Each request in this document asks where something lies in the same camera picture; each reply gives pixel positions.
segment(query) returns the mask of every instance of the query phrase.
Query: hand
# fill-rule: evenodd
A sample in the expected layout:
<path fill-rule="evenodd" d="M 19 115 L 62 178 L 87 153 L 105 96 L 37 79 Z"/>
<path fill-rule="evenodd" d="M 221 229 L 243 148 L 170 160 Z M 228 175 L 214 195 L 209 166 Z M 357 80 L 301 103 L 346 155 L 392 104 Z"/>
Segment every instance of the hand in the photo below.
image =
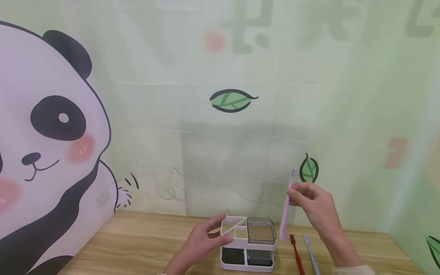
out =
<path fill-rule="evenodd" d="M 220 236 L 220 231 L 210 233 L 210 231 L 221 226 L 221 221 L 225 217 L 226 214 L 222 214 L 196 224 L 180 251 L 168 263 L 164 273 L 167 275 L 183 275 L 213 249 L 231 243 L 234 238 L 229 235 Z"/>
<path fill-rule="evenodd" d="M 295 183 L 287 190 L 290 205 L 301 207 L 320 236 L 343 234 L 333 197 L 313 183 Z"/>
<path fill-rule="evenodd" d="M 313 183 L 295 183 L 287 189 L 290 205 L 301 207 L 326 245 L 337 267 L 362 265 L 342 230 L 333 197 Z"/>

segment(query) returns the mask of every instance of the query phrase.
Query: red toothbrush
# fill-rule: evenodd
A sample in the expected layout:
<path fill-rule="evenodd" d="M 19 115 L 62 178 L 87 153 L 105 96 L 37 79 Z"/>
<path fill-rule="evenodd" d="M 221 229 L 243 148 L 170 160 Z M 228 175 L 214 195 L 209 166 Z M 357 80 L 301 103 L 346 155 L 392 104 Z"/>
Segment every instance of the red toothbrush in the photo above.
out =
<path fill-rule="evenodd" d="M 297 241 L 295 241 L 295 237 L 292 234 L 290 234 L 290 242 L 292 243 L 293 248 L 295 249 L 295 259 L 297 260 L 297 265 L 298 265 L 298 269 L 300 270 L 300 275 L 305 275 L 304 269 L 303 269 L 302 263 L 301 263 L 301 258 L 300 258 L 300 255 L 298 254 L 298 251 L 297 251 L 297 246 L 296 246 Z"/>

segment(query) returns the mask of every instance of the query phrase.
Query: panda face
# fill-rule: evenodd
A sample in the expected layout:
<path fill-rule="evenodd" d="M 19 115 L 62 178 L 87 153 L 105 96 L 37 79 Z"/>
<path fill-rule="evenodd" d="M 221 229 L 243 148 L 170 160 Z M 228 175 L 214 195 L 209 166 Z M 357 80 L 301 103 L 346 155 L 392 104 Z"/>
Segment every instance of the panda face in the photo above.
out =
<path fill-rule="evenodd" d="M 50 44 L 0 22 L 0 231 L 43 216 L 108 146 L 105 111 Z M 34 207 L 35 200 L 41 207 Z"/>

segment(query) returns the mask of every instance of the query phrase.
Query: blue toothbrush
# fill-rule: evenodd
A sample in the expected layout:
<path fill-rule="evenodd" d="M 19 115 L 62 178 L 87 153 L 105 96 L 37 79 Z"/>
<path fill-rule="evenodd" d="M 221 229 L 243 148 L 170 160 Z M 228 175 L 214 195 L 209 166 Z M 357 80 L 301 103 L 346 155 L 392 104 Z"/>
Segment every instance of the blue toothbrush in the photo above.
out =
<path fill-rule="evenodd" d="M 316 264 L 315 258 L 312 254 L 312 250 L 310 249 L 310 245 L 309 245 L 310 241 L 307 235 L 304 235 L 304 242 L 305 245 L 307 245 L 308 254 L 310 256 L 310 260 L 312 261 L 313 269 L 315 270 L 315 275 L 321 275 L 321 273 L 319 272 L 318 265 Z"/>

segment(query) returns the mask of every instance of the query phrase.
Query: wooden tabletop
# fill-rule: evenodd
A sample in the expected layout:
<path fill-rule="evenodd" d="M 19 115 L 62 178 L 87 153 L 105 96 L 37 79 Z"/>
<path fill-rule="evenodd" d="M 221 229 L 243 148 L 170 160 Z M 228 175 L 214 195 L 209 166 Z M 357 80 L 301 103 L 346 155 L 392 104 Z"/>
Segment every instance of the wooden tabletop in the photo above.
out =
<path fill-rule="evenodd" d="M 185 242 L 192 227 L 203 219 L 119 211 L 66 265 L 60 275 L 156 275 Z M 321 274 L 331 274 L 333 263 L 324 244 L 311 227 L 288 226 L 294 234 L 298 253 L 306 274 L 313 275 L 313 267 L 303 236 L 310 238 L 310 246 Z M 385 234 L 347 231 L 363 262 L 377 275 L 422 274 L 405 253 Z M 274 274 L 299 274 L 288 240 L 278 241 L 275 252 Z M 189 275 L 245 274 L 226 271 L 220 267 L 216 249 L 196 264 Z"/>

